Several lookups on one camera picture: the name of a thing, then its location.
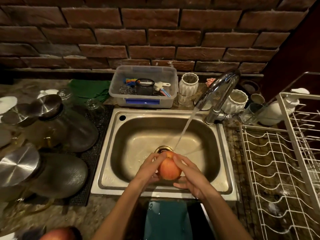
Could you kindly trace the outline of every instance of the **kitchen sink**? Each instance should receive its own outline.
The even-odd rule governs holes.
[[[161,146],[175,147],[191,114],[187,110],[114,109],[91,193],[122,194],[150,153]],[[223,126],[205,124],[206,115],[205,111],[196,113],[175,152],[194,162],[225,200],[236,201]],[[193,198],[189,191],[173,187],[173,181],[168,180],[149,185],[142,196]]]

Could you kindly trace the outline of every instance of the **brick wall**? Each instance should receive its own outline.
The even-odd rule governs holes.
[[[315,1],[0,0],[0,64],[259,73]]]

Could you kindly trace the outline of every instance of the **faucet spout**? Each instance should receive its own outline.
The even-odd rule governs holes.
[[[241,72],[238,69],[223,73],[209,86],[196,102],[195,107],[202,109],[213,95],[219,93],[218,101],[212,106],[209,114],[205,118],[205,122],[208,125],[214,124],[217,120],[224,120],[227,117],[225,113],[221,112],[221,107],[237,85],[240,76]]]

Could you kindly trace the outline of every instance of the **person's right hand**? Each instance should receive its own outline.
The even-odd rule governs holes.
[[[210,182],[189,158],[180,154],[173,156],[175,164],[184,172],[185,176],[181,177],[178,183],[173,183],[174,187],[180,189],[189,189],[192,195],[199,200],[204,199],[204,190],[212,188]]]

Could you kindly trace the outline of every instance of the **white wire dish rack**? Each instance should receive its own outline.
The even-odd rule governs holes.
[[[242,125],[241,137],[263,239],[319,239],[288,131]]]
[[[297,98],[300,104],[290,114],[283,100]],[[320,96],[282,92],[277,100],[298,160],[312,206],[320,215]]]

